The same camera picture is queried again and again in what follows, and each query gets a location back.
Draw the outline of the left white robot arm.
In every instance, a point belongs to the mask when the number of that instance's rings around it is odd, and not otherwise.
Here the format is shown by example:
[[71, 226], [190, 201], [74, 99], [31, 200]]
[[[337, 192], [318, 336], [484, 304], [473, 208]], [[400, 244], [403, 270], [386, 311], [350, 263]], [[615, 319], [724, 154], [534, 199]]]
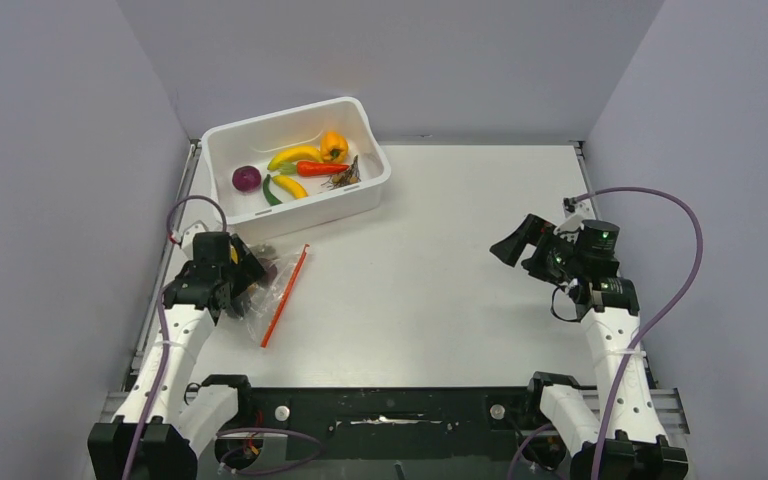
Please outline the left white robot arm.
[[194, 234], [187, 257], [160, 290], [159, 331], [130, 392], [110, 421], [90, 431], [98, 479], [194, 479], [216, 430], [239, 413], [249, 386], [242, 375], [209, 381], [191, 405], [184, 399], [221, 314], [266, 271], [238, 235], [223, 231]]

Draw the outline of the clear zip top bag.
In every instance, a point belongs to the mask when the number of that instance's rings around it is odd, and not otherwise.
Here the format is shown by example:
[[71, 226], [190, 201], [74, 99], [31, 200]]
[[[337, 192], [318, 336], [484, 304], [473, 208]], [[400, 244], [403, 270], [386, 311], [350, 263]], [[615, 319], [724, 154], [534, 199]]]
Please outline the clear zip top bag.
[[253, 249], [266, 275], [234, 300], [232, 312], [246, 326], [250, 337], [260, 348], [265, 349], [269, 345], [309, 249], [309, 244], [287, 251], [278, 250], [270, 244], [260, 244]]

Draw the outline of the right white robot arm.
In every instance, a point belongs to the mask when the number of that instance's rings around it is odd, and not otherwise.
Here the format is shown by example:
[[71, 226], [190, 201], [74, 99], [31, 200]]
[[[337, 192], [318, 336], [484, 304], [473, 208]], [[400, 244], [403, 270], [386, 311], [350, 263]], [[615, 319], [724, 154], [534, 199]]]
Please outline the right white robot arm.
[[569, 375], [537, 372], [522, 400], [532, 425], [550, 425], [571, 457], [572, 479], [683, 479], [684, 449], [670, 444], [633, 339], [641, 327], [632, 281], [619, 274], [617, 225], [579, 215], [557, 226], [529, 214], [491, 246], [504, 264], [563, 291], [576, 308], [591, 353], [599, 410]]

